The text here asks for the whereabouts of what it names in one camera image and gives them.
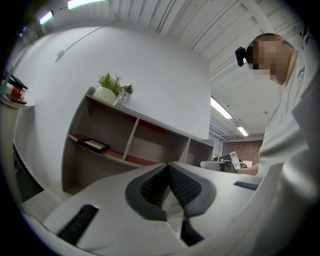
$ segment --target person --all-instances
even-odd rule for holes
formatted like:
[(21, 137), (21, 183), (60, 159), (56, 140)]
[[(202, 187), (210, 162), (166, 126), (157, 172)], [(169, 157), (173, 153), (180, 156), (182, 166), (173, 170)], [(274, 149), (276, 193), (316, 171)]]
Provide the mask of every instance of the person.
[(284, 163), (293, 154), (308, 149), (292, 110), (319, 70), (319, 50), (306, 27), (300, 34), (301, 51), (273, 33), (259, 35), (245, 51), (248, 67), (257, 75), (269, 76), (271, 81), (282, 86), (283, 93), (267, 122), (259, 163), (241, 168), (239, 174), (263, 177), (272, 165)]

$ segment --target flower pot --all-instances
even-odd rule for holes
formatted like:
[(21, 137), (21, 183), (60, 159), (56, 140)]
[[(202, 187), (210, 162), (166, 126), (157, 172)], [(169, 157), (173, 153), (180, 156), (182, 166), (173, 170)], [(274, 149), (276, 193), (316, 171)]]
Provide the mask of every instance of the flower pot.
[(105, 88), (105, 87), (98, 88), (92, 94), (92, 96), (100, 101), (103, 101), (105, 103), (109, 103), (111, 105), (114, 104), (115, 99), (116, 99), (116, 95), (114, 94), (114, 92), (112, 90)]

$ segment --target brick wall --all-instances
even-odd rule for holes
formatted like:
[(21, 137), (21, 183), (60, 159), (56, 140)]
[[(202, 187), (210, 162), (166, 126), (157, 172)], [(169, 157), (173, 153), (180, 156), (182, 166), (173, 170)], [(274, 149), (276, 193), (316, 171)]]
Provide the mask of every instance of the brick wall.
[(259, 149), (262, 140), (242, 141), (242, 142), (224, 142), (222, 155), (235, 151), (241, 160), (252, 161), (252, 165), (259, 163)]

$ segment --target ceiling panel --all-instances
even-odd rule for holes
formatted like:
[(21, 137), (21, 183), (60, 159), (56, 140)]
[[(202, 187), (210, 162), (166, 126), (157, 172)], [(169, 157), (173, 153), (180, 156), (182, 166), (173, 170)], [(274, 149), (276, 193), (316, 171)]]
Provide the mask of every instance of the ceiling panel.
[(72, 10), (65, 0), (52, 0), (38, 12), (38, 18), (49, 10), (55, 18), (44, 26), (47, 32), (116, 16), (161, 34), (165, 28), (165, 36), (203, 55), (209, 64), (211, 95), (233, 116), (226, 120), (211, 108), (210, 129), (222, 136), (230, 134), (230, 139), (243, 138), (237, 126), (245, 127), (250, 136), (263, 135), (281, 96), (279, 86), (254, 75), (247, 66), (238, 67), (235, 50), (246, 48), (262, 33), (275, 32), (299, 51), (299, 32), (304, 26), (280, 0), (108, 0)]

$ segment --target computer monitor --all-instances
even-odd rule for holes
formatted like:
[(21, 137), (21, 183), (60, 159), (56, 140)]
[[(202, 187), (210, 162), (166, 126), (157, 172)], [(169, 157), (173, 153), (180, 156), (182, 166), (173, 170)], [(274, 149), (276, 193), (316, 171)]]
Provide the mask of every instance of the computer monitor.
[(240, 161), (238, 159), (237, 153), (235, 151), (231, 152), (230, 156), (231, 156), (231, 161), (232, 161), (234, 169), (239, 170), (240, 169)]
[(238, 159), (238, 156), (237, 156), (237, 153), (234, 151), (234, 152), (231, 152), (229, 154), (225, 154), (223, 156), (220, 157), (220, 159), (222, 160), (229, 160), (229, 161), (232, 161), (232, 165), (233, 165), (233, 168), (235, 170), (239, 170), (241, 167), (240, 167), (240, 161)]

